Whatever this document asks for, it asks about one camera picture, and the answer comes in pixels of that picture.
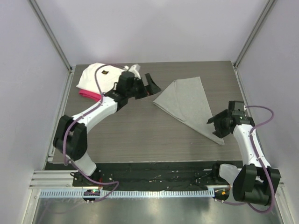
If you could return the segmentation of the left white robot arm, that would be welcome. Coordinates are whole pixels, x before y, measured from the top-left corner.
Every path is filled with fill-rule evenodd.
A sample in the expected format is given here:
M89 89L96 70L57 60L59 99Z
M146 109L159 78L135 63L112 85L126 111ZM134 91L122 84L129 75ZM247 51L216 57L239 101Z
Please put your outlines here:
M141 99L161 91L149 73L145 77L147 85L133 72L124 71L99 102L77 115L64 115L59 119L53 147L64 154L66 163L72 162L84 173L87 185L95 186L100 179L97 166L87 153L87 134L103 119L123 108L130 98Z

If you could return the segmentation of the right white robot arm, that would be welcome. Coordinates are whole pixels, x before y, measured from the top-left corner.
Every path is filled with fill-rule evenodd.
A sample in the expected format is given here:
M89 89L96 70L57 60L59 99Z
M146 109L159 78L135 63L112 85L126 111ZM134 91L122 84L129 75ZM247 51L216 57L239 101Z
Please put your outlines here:
M211 117L213 132L219 138L232 134L241 151L243 167L217 162L212 167L211 179L216 184L225 181L232 187L232 195L239 204L254 204L272 208L281 174L272 168L265 158L258 142L256 125L252 117L246 115L248 107L242 101L229 101L228 108Z

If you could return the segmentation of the grey cloth napkin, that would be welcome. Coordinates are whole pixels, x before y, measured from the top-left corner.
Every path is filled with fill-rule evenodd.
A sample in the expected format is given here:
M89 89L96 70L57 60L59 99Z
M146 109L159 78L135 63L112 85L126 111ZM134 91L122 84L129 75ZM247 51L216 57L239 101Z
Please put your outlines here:
M207 123L212 112L200 77L174 80L153 104L218 145L225 144L213 134L213 124Z

